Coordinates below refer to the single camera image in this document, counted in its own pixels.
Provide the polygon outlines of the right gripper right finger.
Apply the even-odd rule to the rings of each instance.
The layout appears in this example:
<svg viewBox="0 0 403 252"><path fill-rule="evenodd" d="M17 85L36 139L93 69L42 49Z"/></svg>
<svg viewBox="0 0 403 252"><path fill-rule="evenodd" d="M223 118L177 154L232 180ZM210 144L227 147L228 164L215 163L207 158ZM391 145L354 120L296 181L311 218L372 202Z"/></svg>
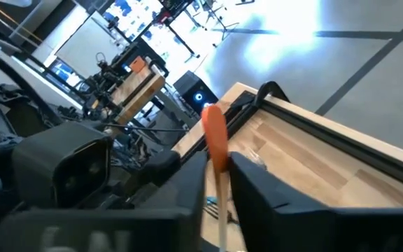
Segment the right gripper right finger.
<svg viewBox="0 0 403 252"><path fill-rule="evenodd" d="M326 206L238 152L229 172L249 251L403 251L403 208Z"/></svg>

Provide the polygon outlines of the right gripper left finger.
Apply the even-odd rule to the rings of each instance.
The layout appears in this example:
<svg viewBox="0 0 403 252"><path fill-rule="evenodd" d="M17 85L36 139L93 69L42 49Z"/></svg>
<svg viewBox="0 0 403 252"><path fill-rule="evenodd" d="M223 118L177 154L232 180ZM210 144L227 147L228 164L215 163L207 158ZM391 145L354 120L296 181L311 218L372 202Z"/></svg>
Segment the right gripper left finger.
<svg viewBox="0 0 403 252"><path fill-rule="evenodd" d="M0 225L0 252L198 251L207 154L195 153L135 209L35 210Z"/></svg>

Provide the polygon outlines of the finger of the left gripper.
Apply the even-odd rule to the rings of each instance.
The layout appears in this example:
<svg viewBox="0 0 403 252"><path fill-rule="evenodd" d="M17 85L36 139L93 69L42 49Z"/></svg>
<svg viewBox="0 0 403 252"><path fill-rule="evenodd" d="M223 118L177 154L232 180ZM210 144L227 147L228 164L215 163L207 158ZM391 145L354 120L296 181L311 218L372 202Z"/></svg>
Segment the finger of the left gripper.
<svg viewBox="0 0 403 252"><path fill-rule="evenodd" d="M151 157L139 172L139 183L162 186L181 168L180 154L164 150Z"/></svg>

